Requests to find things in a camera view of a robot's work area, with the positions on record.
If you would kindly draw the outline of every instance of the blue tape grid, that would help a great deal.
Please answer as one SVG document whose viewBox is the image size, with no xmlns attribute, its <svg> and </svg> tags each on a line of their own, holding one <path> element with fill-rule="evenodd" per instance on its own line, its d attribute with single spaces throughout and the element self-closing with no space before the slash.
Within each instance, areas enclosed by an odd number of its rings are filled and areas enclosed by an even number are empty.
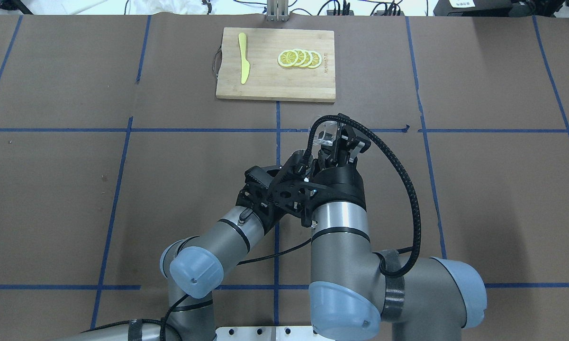
<svg viewBox="0 0 569 341">
<path fill-rule="evenodd" d="M 9 59 L 10 52 L 13 48 L 14 41 L 17 37 L 18 30 L 20 28 L 20 24 L 22 22 L 22 16 L 18 18 L 17 25 L 15 26 L 13 36 L 11 38 L 9 47 L 5 53 L 4 60 L 2 61 L 2 65 L 0 67 L 0 80 L 2 78 L 3 71 L 5 66 L 7 65 L 7 61 Z M 141 73 L 142 67 L 145 57 L 145 50 L 148 40 L 148 34 L 150 30 L 150 22 L 151 16 L 148 16 L 146 27 L 145 27 L 145 36 L 143 47 L 141 51 L 141 57 L 139 59 L 139 69 L 137 71 L 137 82 L 141 80 Z M 549 80 L 551 82 L 551 86 L 553 89 L 553 93 L 559 105 L 560 114 L 563 118 L 564 125 L 566 129 L 428 129 L 425 124 L 425 116 L 423 111 L 423 105 L 421 103 L 421 98 L 419 96 L 419 79 L 417 74 L 416 62 L 415 62 L 415 53 L 412 43 L 412 35 L 410 30 L 410 22 L 408 18 L 406 18 L 406 26 L 407 26 L 407 34 L 408 34 L 408 47 L 410 51 L 410 58 L 412 61 L 413 67 L 413 75 L 415 80 L 415 90 L 417 96 L 417 104 L 419 107 L 419 112 L 421 113 L 421 129 L 418 132 L 423 134 L 424 144 L 425 144 L 425 153 L 427 156 L 427 163 L 430 173 L 430 183 L 432 186 L 432 195 L 434 197 L 434 205 L 436 207 L 436 213 L 438 215 L 438 229 L 440 231 L 441 237 L 441 247 L 442 247 L 442 256 L 446 258 L 446 250 L 445 250 L 445 243 L 444 243 L 444 234 L 442 231 L 442 219 L 440 218 L 440 209 L 438 206 L 438 196 L 436 192 L 436 185 L 434 181 L 434 171 L 432 168 L 432 161 L 431 155 L 429 151 L 429 140 L 428 134 L 438 134 L 438 133 L 495 133 L 495 134 L 503 134 L 503 133 L 536 133 L 536 134 L 568 134 L 569 136 L 569 123 L 568 119 L 566 118 L 566 113 L 564 112 L 564 107 L 562 101 L 560 99 L 558 89 L 556 87 L 555 81 L 553 79 L 553 75 L 551 74 L 551 70 L 549 67 L 549 63 L 542 45 L 541 36 L 539 33 L 538 24 L 536 21 L 536 17 L 533 17 L 533 25 L 535 28 L 536 39 L 539 43 L 539 48 L 542 53 L 542 58 L 544 62 L 544 66 L 546 68 L 546 72 L 548 73 Z M 111 216 L 109 219 L 108 225 L 108 232 L 105 241 L 105 248 L 104 248 L 104 257 L 102 260 L 100 276 L 97 285 L 20 285 L 20 284 L 3 284 L 0 285 L 0 290 L 91 290 L 96 291 L 96 300 L 93 309 L 93 317 L 91 321 L 91 327 L 94 327 L 96 324 L 99 304 L 100 304 L 100 296 L 102 291 L 111 291 L 111 290 L 139 290 L 141 286 L 139 285 L 105 285 L 104 284 L 104 277 L 105 277 L 105 268 L 107 266 L 107 258 L 109 254 L 109 245 L 111 243 L 111 235 L 113 231 L 113 224 L 115 220 L 115 213 L 117 207 L 117 201 L 120 192 L 120 185 L 122 183 L 122 174 L 124 172 L 124 161 L 126 161 L 126 153 L 128 151 L 128 142 L 130 140 L 130 134 L 132 132 L 243 132 L 243 133 L 252 133 L 252 132 L 263 132 L 263 133 L 276 133 L 276 162 L 280 164 L 280 138 L 282 133 L 307 133 L 307 129 L 295 129 L 295 128 L 282 128 L 280 126 L 280 102 L 276 101 L 276 129 L 246 129 L 246 128 L 133 128 L 133 118 L 129 118 L 128 125 L 126 128 L 0 128 L 0 132 L 126 132 L 124 147 L 122 150 L 122 158 L 120 160 L 120 169 L 118 173 L 118 180 L 116 183 L 116 191 L 114 196 L 114 201 L 112 205 Z M 392 129 L 392 128 L 377 128 L 373 129 L 375 132 L 392 132 L 392 133 L 406 133 L 410 127 L 406 126 L 405 128 L 399 129 Z M 276 225 L 275 227 L 275 244 L 274 250 L 278 252 L 280 249 L 280 226 Z M 278 311 L 278 304 L 279 304 L 279 291 L 280 290 L 307 290 L 308 285 L 281 285 L 280 284 L 280 263 L 278 261 L 278 257 L 274 260 L 274 284 L 273 285 L 221 285 L 217 287 L 217 290 L 271 290 L 274 292 L 274 323 L 278 325 L 279 322 L 279 311 Z M 552 283 L 486 283 L 486 287 L 489 289 L 499 289 L 499 288 L 551 288 L 551 287 L 569 287 L 569 282 L 552 282 Z"/>
</svg>

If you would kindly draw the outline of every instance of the wooden cutting board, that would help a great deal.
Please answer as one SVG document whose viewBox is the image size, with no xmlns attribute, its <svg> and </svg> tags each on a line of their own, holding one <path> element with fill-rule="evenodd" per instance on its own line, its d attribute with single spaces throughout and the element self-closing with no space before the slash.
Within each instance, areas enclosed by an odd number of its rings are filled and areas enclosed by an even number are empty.
<svg viewBox="0 0 569 341">
<path fill-rule="evenodd" d="M 238 34 L 247 35 L 250 73 L 240 83 L 241 58 Z M 323 56 L 316 69 L 278 65 L 283 50 L 302 48 Z M 218 99 L 334 102 L 334 32 L 272 28 L 223 29 L 222 61 L 217 79 Z"/>
</svg>

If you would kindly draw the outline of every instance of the white mounting plate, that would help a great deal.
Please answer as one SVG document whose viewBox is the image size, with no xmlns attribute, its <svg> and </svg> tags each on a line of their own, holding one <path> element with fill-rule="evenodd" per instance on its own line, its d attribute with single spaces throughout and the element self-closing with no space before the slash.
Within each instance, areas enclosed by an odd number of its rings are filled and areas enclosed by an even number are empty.
<svg viewBox="0 0 569 341">
<path fill-rule="evenodd" d="M 257 326 L 217 328 L 216 341 L 331 341 L 331 339 L 314 334 L 312 326 Z"/>
</svg>

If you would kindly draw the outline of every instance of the brown table surface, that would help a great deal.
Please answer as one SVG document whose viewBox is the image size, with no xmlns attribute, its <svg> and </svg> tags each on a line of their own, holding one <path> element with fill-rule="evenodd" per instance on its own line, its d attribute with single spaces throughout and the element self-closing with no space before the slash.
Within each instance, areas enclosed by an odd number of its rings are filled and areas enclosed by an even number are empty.
<svg viewBox="0 0 569 341">
<path fill-rule="evenodd" d="M 410 173 L 422 257 L 487 283 L 466 341 L 569 340 L 569 19 L 263 18 L 0 16 L 0 340 L 159 318 L 164 248 L 338 112 L 379 129 Z M 216 99 L 227 26 L 334 30 L 336 103 Z M 408 246 L 397 174 L 377 148 L 359 168 L 373 248 Z M 286 218 L 250 257 L 308 236 Z M 217 324 L 308 324 L 308 260 L 236 268 Z"/>
</svg>

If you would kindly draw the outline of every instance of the black plastic mount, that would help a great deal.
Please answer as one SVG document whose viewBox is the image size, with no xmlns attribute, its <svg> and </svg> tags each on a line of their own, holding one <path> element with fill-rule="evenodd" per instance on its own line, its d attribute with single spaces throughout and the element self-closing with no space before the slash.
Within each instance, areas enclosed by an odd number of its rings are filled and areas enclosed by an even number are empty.
<svg viewBox="0 0 569 341">
<path fill-rule="evenodd" d="M 295 172 L 304 150 L 293 153 L 282 168 L 248 169 L 236 205 L 252 209 L 265 233 L 286 214 L 301 218 L 302 226 L 312 226 L 314 210 L 333 201 L 348 201 L 366 209 L 356 155 L 369 147 L 368 138 L 349 126 L 339 126 L 333 144 L 321 146 L 307 173 Z"/>
</svg>

